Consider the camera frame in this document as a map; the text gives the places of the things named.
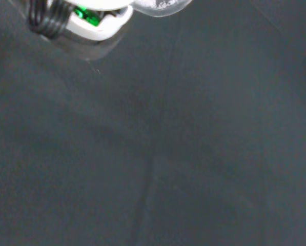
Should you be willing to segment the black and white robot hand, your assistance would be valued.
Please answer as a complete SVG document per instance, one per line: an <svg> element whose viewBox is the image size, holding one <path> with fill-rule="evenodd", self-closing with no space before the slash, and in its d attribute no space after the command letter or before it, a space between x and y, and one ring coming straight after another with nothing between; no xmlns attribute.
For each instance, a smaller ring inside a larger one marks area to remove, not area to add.
<svg viewBox="0 0 306 246"><path fill-rule="evenodd" d="M100 45L113 38L133 15L134 1L24 1L29 30L55 41L70 38Z"/></svg>

